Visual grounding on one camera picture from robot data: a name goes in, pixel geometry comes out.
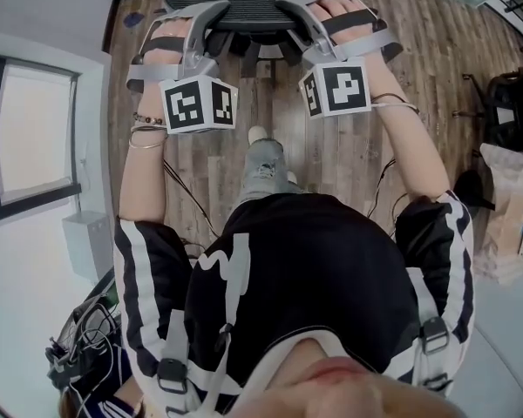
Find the black t-shirt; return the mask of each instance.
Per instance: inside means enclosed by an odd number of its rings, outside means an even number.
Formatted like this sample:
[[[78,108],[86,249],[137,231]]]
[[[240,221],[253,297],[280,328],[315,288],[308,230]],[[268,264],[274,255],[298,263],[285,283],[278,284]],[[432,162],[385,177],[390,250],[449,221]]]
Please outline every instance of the black t-shirt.
[[[226,323],[227,282],[221,267],[237,251],[238,236],[247,238],[248,289],[232,330],[229,379],[219,411],[232,404],[271,348],[309,330],[336,336],[345,353],[369,369],[411,381],[412,367],[393,363],[419,333],[417,299],[406,267],[422,268],[438,312],[445,312],[450,331],[466,341],[472,316],[470,259],[454,256],[469,255],[469,227],[468,212],[450,192],[438,202],[421,199],[405,209],[397,222],[397,244],[331,196],[278,194],[236,209],[221,237],[192,268],[170,227],[120,221],[116,244],[124,271],[117,266],[117,285],[124,292],[123,324],[138,383],[158,404],[163,402],[163,392],[153,391],[154,380],[171,311],[183,310],[188,379],[203,397],[224,350],[216,349]],[[454,284],[464,295],[450,294]],[[455,317],[447,317],[453,311]]]

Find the window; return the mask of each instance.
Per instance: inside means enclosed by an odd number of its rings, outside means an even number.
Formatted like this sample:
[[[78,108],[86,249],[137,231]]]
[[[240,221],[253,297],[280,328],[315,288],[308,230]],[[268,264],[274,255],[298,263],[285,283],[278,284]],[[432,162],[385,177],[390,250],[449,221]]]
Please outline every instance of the window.
[[[76,82],[69,71],[0,57],[0,219],[81,192]]]

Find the finger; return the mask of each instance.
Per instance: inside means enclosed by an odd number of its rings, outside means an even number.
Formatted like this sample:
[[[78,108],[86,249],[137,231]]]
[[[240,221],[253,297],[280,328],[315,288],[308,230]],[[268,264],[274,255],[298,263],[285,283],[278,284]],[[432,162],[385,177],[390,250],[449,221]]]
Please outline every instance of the finger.
[[[188,32],[190,32],[190,28],[192,28],[192,19],[183,18],[181,20],[183,24],[180,27],[180,30],[178,31],[178,37],[186,37],[188,35]]]
[[[357,10],[363,10],[364,7],[357,0],[338,0],[339,3],[347,10],[347,12],[355,12]]]
[[[363,10],[367,7],[367,4],[362,0],[351,0],[351,2],[355,4],[359,10]]]
[[[337,0],[320,0],[319,4],[333,17],[345,14],[347,10]]]
[[[308,7],[320,22],[323,22],[324,20],[331,18],[331,15],[328,13],[328,11],[326,11],[317,3],[309,4]]]
[[[152,35],[152,38],[160,36],[178,36],[180,28],[184,24],[184,20],[177,18],[164,22]]]

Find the sneaker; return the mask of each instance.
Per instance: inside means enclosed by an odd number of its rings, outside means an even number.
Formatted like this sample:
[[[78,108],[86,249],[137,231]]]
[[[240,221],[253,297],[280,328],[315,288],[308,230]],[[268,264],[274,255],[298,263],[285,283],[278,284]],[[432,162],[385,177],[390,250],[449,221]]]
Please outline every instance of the sneaker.
[[[259,125],[255,125],[248,131],[248,143],[252,145],[255,141],[260,139],[267,139],[268,133]]]
[[[288,171],[287,172],[287,180],[289,181],[289,183],[294,183],[294,184],[298,184],[298,180],[296,179],[296,175],[291,172],[291,171]]]

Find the strap buckle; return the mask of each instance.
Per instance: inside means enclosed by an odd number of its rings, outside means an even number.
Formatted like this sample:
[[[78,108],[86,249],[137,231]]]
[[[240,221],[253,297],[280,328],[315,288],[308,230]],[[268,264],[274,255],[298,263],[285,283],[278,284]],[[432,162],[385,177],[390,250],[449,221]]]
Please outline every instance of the strap buckle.
[[[422,348],[426,355],[441,352],[450,342],[445,322],[439,316],[432,317],[422,324],[422,334]]]
[[[221,330],[219,331],[219,336],[217,337],[217,341],[215,342],[215,351],[220,352],[225,345],[227,344],[227,336],[230,334],[230,332],[233,330],[233,325],[226,323],[223,325]]]
[[[186,394],[188,391],[186,375],[186,365],[176,359],[165,358],[160,361],[159,368],[157,369],[157,383],[159,384],[159,388],[165,392],[171,394]],[[161,381],[179,383],[182,389],[163,387]]]

